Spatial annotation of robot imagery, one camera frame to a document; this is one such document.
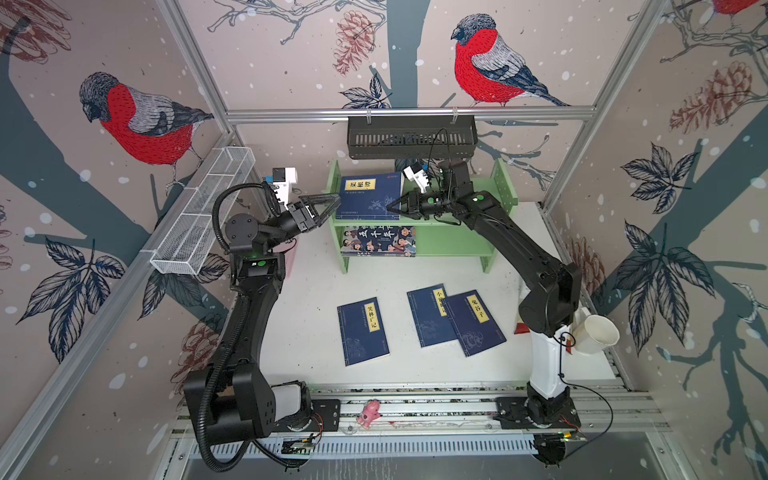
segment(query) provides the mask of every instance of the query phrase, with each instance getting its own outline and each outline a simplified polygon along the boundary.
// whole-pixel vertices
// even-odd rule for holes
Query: black wire basket
[[[472,158],[478,131],[472,115],[350,117],[346,143],[355,160]]]

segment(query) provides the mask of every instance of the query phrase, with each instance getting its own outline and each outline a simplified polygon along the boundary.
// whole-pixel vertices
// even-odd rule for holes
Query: green bookshelf
[[[341,170],[339,162],[334,161],[328,174],[328,193],[338,193],[341,184]],[[473,177],[472,183],[475,191],[486,190],[498,198],[504,209],[511,216],[518,208],[518,196],[509,178],[506,165],[501,160],[494,163],[491,177]],[[413,182],[406,180],[402,191],[406,192],[415,187]],[[450,215],[445,215],[442,220],[453,221]],[[341,240],[344,227],[374,227],[388,225],[414,225],[416,231],[416,256],[418,257],[478,257],[482,270],[485,273],[491,271],[498,251],[485,238],[480,237],[467,226],[460,227],[445,225],[434,219],[413,220],[401,218],[401,220],[338,220],[335,216],[328,219],[332,232],[333,242],[336,245],[336,255],[341,264],[341,270],[346,273],[349,270],[349,259],[365,262],[369,257],[343,257],[341,254]]]

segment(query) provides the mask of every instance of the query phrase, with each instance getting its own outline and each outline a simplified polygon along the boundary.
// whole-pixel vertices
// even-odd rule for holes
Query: bird illustration
[[[755,5],[760,0],[711,0],[711,1],[712,1],[713,14],[707,19],[706,22],[704,22],[704,25],[701,27],[700,30],[707,31],[707,24],[709,24],[710,20],[714,18],[715,13],[719,13],[721,15],[728,15],[730,17],[730,28],[728,28],[723,33],[723,35],[725,35],[728,32],[739,28],[739,25],[733,24],[733,16],[741,12],[745,8]],[[691,5],[697,4],[699,2],[703,2],[703,0],[690,0],[690,2],[683,3],[681,6],[677,7],[677,9],[684,10],[685,8],[688,8]]]
[[[192,148],[194,132],[214,117],[164,95],[140,92],[102,71],[83,81],[80,102],[88,121],[98,118],[133,158],[146,164],[173,166],[174,176],[165,186],[166,194],[172,186],[184,185],[176,180],[176,162],[187,150],[197,155]]]
[[[456,81],[475,99],[506,105],[512,98],[539,97],[560,107],[567,104],[549,94],[533,76],[525,59],[504,43],[496,22],[484,13],[469,15],[451,35],[456,40]]]

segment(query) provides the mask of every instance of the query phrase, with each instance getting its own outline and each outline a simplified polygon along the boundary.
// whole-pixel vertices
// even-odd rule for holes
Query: white table surface
[[[535,204],[521,204],[513,220],[558,255]],[[520,279],[504,257],[497,257],[488,274],[476,257],[353,257],[343,274],[332,245],[327,225],[300,237],[264,335],[260,366],[267,381],[416,388],[528,380],[531,336],[514,335]],[[406,292],[437,283],[445,284],[447,295],[477,290],[507,341],[470,357],[458,341],[421,348]],[[374,296],[390,354],[345,366],[336,308]],[[564,355],[563,371],[574,381],[615,378],[603,354]]]

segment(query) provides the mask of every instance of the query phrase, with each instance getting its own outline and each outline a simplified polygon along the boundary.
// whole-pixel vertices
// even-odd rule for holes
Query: white wire basket
[[[216,197],[232,185],[243,183],[256,163],[248,147],[225,147],[200,186],[174,222],[150,263],[160,273],[197,275],[216,240],[211,223]],[[221,204],[219,221],[224,223],[237,193]]]

